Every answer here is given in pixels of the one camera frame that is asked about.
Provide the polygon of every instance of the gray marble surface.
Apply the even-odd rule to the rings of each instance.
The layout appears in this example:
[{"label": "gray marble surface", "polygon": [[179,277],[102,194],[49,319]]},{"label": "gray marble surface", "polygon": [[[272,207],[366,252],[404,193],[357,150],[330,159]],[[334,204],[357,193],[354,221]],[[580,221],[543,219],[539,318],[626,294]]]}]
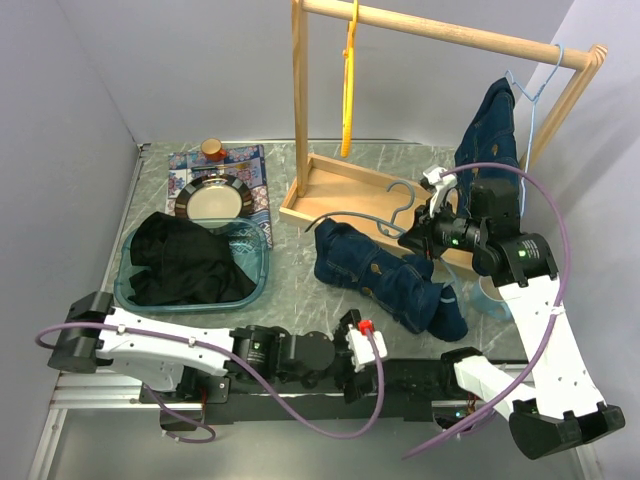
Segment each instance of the gray marble surface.
[{"label": "gray marble surface", "polygon": [[[228,147],[239,146],[228,144]],[[330,333],[338,319],[350,308],[360,309],[384,334],[387,348],[396,358],[439,358],[443,352],[473,346],[490,359],[524,360],[525,353],[513,322],[501,322],[467,308],[468,335],[459,342],[446,343],[428,333],[413,335],[395,323],[391,316],[358,292],[329,287],[313,275],[316,258],[314,238],[301,229],[279,220],[278,209],[295,177],[295,150],[291,142],[266,143],[266,167],[271,206],[274,248],[263,294],[247,307],[227,313],[206,315],[151,316],[158,320],[192,327],[235,328],[249,324],[279,325],[292,333],[320,330]],[[113,287],[120,265],[120,247],[124,239],[154,211],[164,211],[167,190],[168,155],[197,149],[194,144],[155,143],[143,152],[142,170],[119,240],[118,253],[110,267],[109,288]],[[339,158],[339,144],[311,142],[313,152]],[[407,144],[355,143],[348,161],[399,177],[418,179],[431,164],[453,165],[453,150]],[[434,281],[447,281],[436,273]],[[457,292],[466,302],[470,282],[462,282]]]}]

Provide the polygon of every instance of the wooden clothing rack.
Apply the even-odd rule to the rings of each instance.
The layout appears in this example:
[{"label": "wooden clothing rack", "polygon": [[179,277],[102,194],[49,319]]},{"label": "wooden clothing rack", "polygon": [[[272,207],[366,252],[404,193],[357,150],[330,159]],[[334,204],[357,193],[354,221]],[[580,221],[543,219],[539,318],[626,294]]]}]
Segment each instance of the wooden clothing rack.
[{"label": "wooden clothing rack", "polygon": [[[316,217],[332,211],[367,213],[385,220],[393,211],[409,202],[401,188],[387,193],[387,186],[397,177],[309,153],[308,133],[308,13],[342,20],[352,20],[352,4],[336,0],[292,0],[293,93],[296,132],[296,179],[280,207],[280,217],[287,223],[307,226]],[[502,53],[512,57],[555,65],[559,48],[499,33],[476,30],[426,18],[404,15],[378,8],[360,6],[358,23],[396,30],[449,43]],[[560,65],[575,70],[564,91],[537,130],[531,149],[530,167],[535,165],[558,128],[602,66],[607,48],[594,45],[588,52],[566,48]],[[526,162],[526,154],[520,165]],[[416,190],[414,205],[398,215],[396,224],[409,228],[413,210],[424,204],[429,193],[410,181]],[[406,253],[392,240],[378,232],[375,222],[355,217],[337,217],[394,253]],[[444,255],[452,265],[471,270],[471,254],[449,250]]]}]

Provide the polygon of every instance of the patterned placemat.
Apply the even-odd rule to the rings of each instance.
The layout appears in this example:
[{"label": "patterned placemat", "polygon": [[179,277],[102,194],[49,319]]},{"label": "patterned placemat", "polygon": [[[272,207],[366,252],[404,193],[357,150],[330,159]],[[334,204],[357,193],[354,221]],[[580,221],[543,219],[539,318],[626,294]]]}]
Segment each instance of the patterned placemat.
[{"label": "patterned placemat", "polygon": [[[192,167],[205,165],[211,165],[211,169],[191,171]],[[202,152],[178,152],[169,155],[169,188],[165,213],[174,214],[176,197],[188,183],[211,173],[227,173],[247,184],[253,197],[253,212],[249,215],[249,219],[260,225],[267,236],[269,248],[272,248],[267,169],[264,165],[262,145],[229,149],[227,156],[219,162],[207,160]]]}]

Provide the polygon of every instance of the teal plastic basket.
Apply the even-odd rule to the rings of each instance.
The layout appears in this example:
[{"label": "teal plastic basket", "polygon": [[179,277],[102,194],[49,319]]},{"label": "teal plastic basket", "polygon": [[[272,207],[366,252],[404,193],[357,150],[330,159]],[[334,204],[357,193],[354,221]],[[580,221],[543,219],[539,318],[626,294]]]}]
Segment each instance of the teal plastic basket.
[{"label": "teal plastic basket", "polygon": [[122,246],[122,259],[118,276],[113,284],[113,294],[118,303],[133,313],[154,314],[189,314],[207,313],[234,310],[245,307],[260,296],[267,283],[269,274],[269,245],[267,237],[260,226],[245,218],[213,218],[192,220],[212,233],[225,234],[229,238],[231,253],[236,264],[256,284],[255,290],[246,298],[237,302],[205,303],[194,305],[137,305],[129,300],[134,294],[129,279],[136,273],[146,270],[148,267],[136,267],[131,265],[131,241],[135,230],[127,237]]}]

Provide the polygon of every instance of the cup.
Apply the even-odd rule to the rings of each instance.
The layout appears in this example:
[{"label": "cup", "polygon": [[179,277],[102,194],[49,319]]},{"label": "cup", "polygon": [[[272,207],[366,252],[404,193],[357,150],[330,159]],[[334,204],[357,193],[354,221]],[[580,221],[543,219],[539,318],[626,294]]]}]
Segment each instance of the cup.
[{"label": "cup", "polygon": [[217,138],[208,138],[202,142],[200,150],[205,158],[211,162],[219,162],[227,156],[227,152],[222,148],[222,142]]},{"label": "cup", "polygon": [[469,305],[476,311],[489,315],[496,320],[510,320],[511,310],[502,299],[500,292],[493,286],[491,277],[480,277],[471,288]]}]

